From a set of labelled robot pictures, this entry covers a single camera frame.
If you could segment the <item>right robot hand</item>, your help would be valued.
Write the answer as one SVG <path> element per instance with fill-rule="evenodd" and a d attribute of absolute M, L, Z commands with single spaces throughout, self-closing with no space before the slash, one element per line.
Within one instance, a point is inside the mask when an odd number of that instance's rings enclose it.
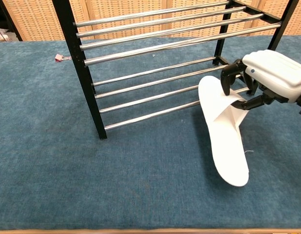
<path fill-rule="evenodd" d="M 257 89 L 262 94 L 250 100 L 237 100 L 231 104 L 233 107 L 251 110 L 275 100 L 301 107 L 301 64 L 293 59 L 269 49 L 244 55 L 221 71 L 220 81 L 226 96 L 230 95 L 230 87 L 237 75 L 242 75 L 249 96 L 253 96 Z"/>

